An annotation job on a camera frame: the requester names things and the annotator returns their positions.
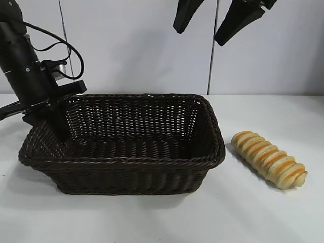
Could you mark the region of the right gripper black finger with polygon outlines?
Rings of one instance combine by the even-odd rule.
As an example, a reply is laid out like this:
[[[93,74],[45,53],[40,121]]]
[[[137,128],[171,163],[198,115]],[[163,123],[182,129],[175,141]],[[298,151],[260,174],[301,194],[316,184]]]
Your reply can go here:
[[[185,31],[191,18],[202,3],[203,0],[178,0],[173,23],[173,28],[178,34],[182,34]]]

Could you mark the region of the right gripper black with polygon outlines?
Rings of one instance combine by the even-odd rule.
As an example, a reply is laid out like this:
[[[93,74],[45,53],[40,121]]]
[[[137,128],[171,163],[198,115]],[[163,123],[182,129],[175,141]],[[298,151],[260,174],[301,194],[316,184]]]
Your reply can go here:
[[[265,11],[270,10],[277,0],[242,1],[233,0],[225,19],[214,35],[214,40],[224,46],[234,35],[250,23],[260,19]]]

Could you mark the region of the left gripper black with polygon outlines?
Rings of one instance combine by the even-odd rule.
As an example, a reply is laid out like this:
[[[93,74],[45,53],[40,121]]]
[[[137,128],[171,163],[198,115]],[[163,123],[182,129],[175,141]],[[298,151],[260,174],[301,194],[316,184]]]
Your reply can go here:
[[[57,84],[58,67],[65,64],[65,61],[40,62],[25,30],[16,32],[9,24],[1,24],[1,70],[18,98],[17,102],[1,108],[1,119],[23,112],[23,121],[36,127],[47,119],[40,111],[49,108],[49,123],[60,141],[65,142],[69,127],[61,102],[87,89],[80,79]]]

